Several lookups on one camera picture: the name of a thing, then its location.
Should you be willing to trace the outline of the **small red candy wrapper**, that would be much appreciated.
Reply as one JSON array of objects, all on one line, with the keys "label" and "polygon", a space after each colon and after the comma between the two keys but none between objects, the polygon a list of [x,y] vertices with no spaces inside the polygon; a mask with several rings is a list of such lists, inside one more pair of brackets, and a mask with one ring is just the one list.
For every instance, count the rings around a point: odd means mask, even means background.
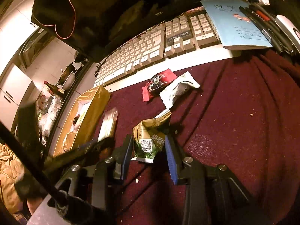
[{"label": "small red candy wrapper", "polygon": [[142,88],[142,100],[149,101],[177,78],[176,74],[167,69],[154,75]]}]

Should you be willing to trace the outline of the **clear wrapped biscuit bar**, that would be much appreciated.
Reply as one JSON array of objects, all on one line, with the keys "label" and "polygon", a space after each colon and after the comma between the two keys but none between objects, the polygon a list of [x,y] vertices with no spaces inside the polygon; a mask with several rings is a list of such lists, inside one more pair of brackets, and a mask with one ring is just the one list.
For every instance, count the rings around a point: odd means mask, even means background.
[{"label": "clear wrapped biscuit bar", "polygon": [[104,114],[100,133],[98,135],[98,142],[106,138],[112,138],[114,136],[117,117],[118,111],[116,108],[112,108]]}]

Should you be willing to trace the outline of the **blue notebook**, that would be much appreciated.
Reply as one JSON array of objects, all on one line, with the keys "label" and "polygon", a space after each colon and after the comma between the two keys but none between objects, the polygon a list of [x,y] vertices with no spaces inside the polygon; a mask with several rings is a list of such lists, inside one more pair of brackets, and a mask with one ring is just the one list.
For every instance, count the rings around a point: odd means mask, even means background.
[{"label": "blue notebook", "polygon": [[250,50],[272,47],[263,33],[240,11],[239,7],[250,5],[247,0],[202,0],[201,3],[225,49]]}]

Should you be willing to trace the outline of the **black computer monitor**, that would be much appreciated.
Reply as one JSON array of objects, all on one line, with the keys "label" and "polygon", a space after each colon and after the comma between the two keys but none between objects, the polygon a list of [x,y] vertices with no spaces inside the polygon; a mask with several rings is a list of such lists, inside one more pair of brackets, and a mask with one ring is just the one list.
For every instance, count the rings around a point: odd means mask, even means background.
[{"label": "black computer monitor", "polygon": [[34,0],[31,19],[58,39],[101,61],[146,29],[202,0]]}]

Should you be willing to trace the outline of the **gold cardboard box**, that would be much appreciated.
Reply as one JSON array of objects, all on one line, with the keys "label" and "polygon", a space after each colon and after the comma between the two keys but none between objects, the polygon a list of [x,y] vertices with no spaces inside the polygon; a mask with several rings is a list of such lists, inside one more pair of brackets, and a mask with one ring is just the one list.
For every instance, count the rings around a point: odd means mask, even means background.
[{"label": "gold cardboard box", "polygon": [[97,86],[87,90],[74,102],[56,143],[53,157],[88,142],[110,99],[110,92]]}]

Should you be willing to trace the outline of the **green gold garlic snack bag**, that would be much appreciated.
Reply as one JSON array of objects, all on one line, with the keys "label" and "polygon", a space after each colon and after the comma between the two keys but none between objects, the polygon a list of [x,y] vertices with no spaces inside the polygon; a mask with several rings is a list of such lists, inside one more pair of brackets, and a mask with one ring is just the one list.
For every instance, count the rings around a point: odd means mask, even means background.
[{"label": "green gold garlic snack bag", "polygon": [[165,133],[163,133],[163,128],[168,125],[170,116],[170,110],[165,109],[156,117],[142,120],[133,128],[133,161],[154,162],[155,156],[164,147]]}]

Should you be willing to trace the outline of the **dark red table cloth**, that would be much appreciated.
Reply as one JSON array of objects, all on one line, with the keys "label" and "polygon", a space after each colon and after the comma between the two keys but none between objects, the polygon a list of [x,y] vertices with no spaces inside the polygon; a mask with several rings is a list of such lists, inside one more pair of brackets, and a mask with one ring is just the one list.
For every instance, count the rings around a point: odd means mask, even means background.
[{"label": "dark red table cloth", "polygon": [[[178,144],[203,164],[227,165],[273,224],[299,224],[299,62],[263,50],[175,73],[186,71],[200,88],[171,108]],[[145,83],[111,93],[116,147],[165,109],[159,97],[142,102]],[[182,224],[185,187],[173,185],[165,158],[132,161],[117,199],[112,224]]]}]

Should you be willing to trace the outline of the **black marker pen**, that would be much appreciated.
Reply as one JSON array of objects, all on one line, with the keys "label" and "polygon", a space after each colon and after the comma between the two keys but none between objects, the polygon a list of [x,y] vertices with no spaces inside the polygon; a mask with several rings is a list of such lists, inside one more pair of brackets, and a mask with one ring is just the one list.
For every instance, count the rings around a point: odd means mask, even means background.
[{"label": "black marker pen", "polygon": [[240,6],[239,10],[243,12],[244,15],[246,15],[246,17],[248,17],[250,21],[252,21],[255,24],[255,26],[262,32],[262,34],[266,37],[269,43],[275,48],[278,54],[281,55],[284,53],[284,48],[281,45],[280,41],[277,39],[274,33],[268,29],[268,27],[263,23],[263,21],[260,18],[254,15],[247,7]]}]

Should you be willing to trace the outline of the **white silver snack packet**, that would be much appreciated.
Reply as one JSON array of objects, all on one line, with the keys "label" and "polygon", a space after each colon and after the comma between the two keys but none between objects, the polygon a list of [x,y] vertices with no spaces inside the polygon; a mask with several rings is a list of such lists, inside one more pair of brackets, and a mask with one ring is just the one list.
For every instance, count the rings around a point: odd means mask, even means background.
[{"label": "white silver snack packet", "polygon": [[160,92],[160,98],[166,109],[170,109],[174,103],[191,88],[200,88],[200,84],[193,78],[190,72],[185,72]]}]

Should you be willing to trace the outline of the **beige mechanical keyboard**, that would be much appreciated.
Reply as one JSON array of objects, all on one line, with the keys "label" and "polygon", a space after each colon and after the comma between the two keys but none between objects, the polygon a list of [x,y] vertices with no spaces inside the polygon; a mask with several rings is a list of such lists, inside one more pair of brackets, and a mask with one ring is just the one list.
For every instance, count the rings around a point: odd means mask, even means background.
[{"label": "beige mechanical keyboard", "polygon": [[109,54],[96,70],[94,86],[107,85],[139,69],[198,48],[219,43],[203,7],[145,30]]}]

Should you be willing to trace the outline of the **dark glass bottle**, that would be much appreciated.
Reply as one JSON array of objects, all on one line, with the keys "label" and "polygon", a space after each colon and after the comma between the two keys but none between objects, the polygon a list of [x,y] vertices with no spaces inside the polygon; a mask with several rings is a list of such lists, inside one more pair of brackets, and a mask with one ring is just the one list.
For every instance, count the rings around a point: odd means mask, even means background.
[{"label": "dark glass bottle", "polygon": [[56,85],[52,85],[48,83],[47,81],[44,81],[44,84],[57,96],[63,98],[64,97],[64,91],[60,88],[58,88]]}]

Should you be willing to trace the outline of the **black wok with lid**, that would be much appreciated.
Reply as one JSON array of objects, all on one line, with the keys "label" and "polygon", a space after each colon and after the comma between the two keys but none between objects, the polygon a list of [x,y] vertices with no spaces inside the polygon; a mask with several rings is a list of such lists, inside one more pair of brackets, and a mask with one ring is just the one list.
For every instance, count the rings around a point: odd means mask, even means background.
[{"label": "black wok with lid", "polygon": [[71,62],[64,71],[62,71],[62,74],[59,78],[59,80],[56,83],[56,86],[63,85],[65,81],[67,80],[68,76],[75,71],[75,67],[73,65],[73,62]]}]

